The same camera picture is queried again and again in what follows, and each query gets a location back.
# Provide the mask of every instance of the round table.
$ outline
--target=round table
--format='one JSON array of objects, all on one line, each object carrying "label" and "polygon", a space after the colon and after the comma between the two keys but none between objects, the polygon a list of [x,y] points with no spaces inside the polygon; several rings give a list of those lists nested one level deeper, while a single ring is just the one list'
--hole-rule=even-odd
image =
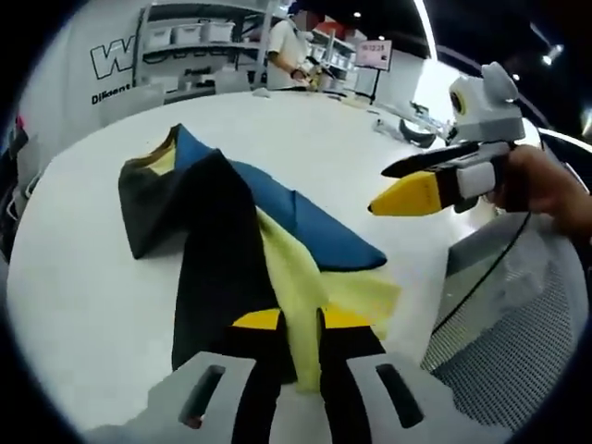
[{"label": "round table", "polygon": [[[300,191],[381,249],[388,257],[384,276],[402,287],[385,346],[421,361],[448,247],[474,229],[472,216],[368,213],[369,202],[393,182],[380,171],[418,151],[373,132],[376,118],[321,94],[226,94],[128,117],[51,162],[20,222],[7,306],[25,359],[71,424],[78,430],[124,424],[171,372],[183,239],[134,260],[117,178],[126,160],[151,152],[179,123],[226,157]],[[293,397],[298,405],[288,407],[290,420],[297,422],[294,412],[302,411],[314,429],[322,401],[314,398],[311,408],[301,398]]]}]

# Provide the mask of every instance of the black cloth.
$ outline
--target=black cloth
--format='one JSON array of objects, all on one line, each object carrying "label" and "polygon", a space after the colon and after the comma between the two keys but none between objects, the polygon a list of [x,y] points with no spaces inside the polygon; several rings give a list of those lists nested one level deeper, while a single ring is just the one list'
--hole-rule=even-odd
[{"label": "black cloth", "polygon": [[175,310],[173,370],[210,350],[225,327],[243,315],[278,308],[251,191],[219,151],[162,176],[145,165],[126,164],[119,190],[130,243],[144,245],[150,237],[152,248],[174,230],[189,231]]},{"label": "black cloth", "polygon": [[241,316],[278,307],[251,191],[224,156],[214,152],[191,166],[178,194],[185,198],[190,234],[179,277],[173,369],[208,350]]}]

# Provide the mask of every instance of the white wall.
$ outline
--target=white wall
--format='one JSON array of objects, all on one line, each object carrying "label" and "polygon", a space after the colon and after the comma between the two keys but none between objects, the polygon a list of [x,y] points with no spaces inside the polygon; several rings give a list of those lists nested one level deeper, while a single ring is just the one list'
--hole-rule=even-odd
[{"label": "white wall", "polygon": [[[266,0],[234,1],[242,5],[266,4]],[[100,128],[97,98],[101,93],[131,86],[138,17],[141,8],[151,2],[91,0],[49,45],[31,74],[18,106],[27,132],[36,141],[29,151],[39,151],[28,153],[36,168],[45,168],[56,154]],[[152,65],[151,72],[177,74],[179,65],[199,68],[214,63],[213,59],[192,55],[184,60],[170,57]]]}]

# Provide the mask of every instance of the wall sign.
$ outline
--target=wall sign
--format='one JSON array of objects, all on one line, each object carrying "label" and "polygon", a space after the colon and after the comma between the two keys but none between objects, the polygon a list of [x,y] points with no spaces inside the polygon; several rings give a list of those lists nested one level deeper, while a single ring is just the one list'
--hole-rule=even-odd
[{"label": "wall sign", "polygon": [[390,69],[391,54],[391,41],[368,40],[361,42],[356,52],[355,65],[361,68],[388,71]]}]

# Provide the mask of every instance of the white storage box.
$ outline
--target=white storage box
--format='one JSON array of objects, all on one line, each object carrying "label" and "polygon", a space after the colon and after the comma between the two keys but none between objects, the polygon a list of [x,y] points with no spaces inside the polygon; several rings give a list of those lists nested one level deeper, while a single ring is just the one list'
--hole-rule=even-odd
[{"label": "white storage box", "polygon": [[314,45],[313,46],[313,51],[311,53],[311,56],[314,57],[314,59],[317,62],[320,62],[321,60],[323,60],[323,57],[325,56],[325,51],[327,49],[324,46],[317,46]]},{"label": "white storage box", "polygon": [[174,76],[152,76],[150,84],[160,83],[163,85],[165,93],[173,93],[179,88],[179,77]]},{"label": "white storage box", "polygon": [[171,44],[172,28],[158,28],[148,30],[146,37],[146,49],[160,49]]},{"label": "white storage box", "polygon": [[182,25],[175,28],[175,44],[197,44],[202,40],[202,25]]},{"label": "white storage box", "polygon": [[231,42],[234,23],[220,23],[211,21],[202,27],[203,42]]}]

